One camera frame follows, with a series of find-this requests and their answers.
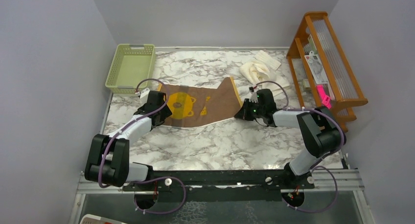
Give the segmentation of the brown yellow bear towel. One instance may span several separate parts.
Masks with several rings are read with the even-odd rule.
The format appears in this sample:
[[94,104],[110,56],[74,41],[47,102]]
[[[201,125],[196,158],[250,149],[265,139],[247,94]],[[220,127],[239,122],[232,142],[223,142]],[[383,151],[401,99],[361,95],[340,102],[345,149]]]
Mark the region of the brown yellow bear towel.
[[242,101],[232,77],[226,77],[217,88],[159,84],[158,91],[168,93],[167,105],[172,111],[164,125],[196,128],[234,118]]

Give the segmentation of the cream white towel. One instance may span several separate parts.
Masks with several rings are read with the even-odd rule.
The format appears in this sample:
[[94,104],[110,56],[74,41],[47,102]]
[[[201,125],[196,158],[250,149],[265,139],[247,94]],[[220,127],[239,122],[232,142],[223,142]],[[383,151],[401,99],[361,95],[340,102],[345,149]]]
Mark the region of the cream white towel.
[[282,63],[280,61],[264,50],[260,50],[253,58],[240,66],[238,70],[253,85],[262,81],[273,81],[280,84],[284,90],[288,90],[290,82],[280,72],[281,66]]

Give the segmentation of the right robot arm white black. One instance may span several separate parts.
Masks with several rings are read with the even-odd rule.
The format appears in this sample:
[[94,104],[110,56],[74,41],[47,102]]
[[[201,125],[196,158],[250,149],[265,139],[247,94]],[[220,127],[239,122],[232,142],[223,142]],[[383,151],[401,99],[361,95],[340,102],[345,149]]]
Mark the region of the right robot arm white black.
[[254,121],[262,119],[268,127],[288,127],[300,130],[305,148],[284,166],[283,184],[295,188],[302,175],[310,172],[324,158],[339,151],[346,136],[330,110],[321,106],[314,109],[279,109],[269,89],[254,91],[246,98],[236,119]]

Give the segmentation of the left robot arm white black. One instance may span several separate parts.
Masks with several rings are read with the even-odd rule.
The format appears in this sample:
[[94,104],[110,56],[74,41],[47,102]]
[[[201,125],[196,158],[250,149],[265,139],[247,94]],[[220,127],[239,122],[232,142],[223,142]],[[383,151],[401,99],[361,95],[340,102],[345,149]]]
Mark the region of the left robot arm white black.
[[86,180],[97,182],[102,188],[122,187],[127,182],[135,182],[142,190],[153,186],[153,167],[130,162],[130,144],[162,125],[172,112],[164,92],[150,90],[142,101],[144,104],[122,127],[109,135],[93,137],[84,171]]

